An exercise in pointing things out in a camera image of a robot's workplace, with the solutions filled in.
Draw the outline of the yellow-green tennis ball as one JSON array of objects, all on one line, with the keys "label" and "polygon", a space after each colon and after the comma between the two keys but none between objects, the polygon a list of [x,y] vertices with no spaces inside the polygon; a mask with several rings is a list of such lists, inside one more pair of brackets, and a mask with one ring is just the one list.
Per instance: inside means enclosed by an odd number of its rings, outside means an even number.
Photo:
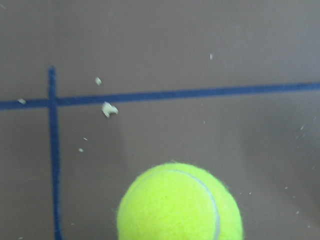
[{"label": "yellow-green tennis ball", "polygon": [[185,163],[155,166],[129,186],[116,216],[120,240],[242,240],[238,205],[208,171]]}]

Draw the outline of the white debris crumb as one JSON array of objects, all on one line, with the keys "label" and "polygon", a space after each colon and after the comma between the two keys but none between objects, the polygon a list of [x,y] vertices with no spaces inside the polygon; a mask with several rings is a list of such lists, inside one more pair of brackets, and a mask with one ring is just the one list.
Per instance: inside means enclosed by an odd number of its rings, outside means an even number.
[{"label": "white debris crumb", "polygon": [[104,102],[101,106],[101,111],[106,118],[110,118],[112,115],[117,115],[119,110],[109,102]]}]

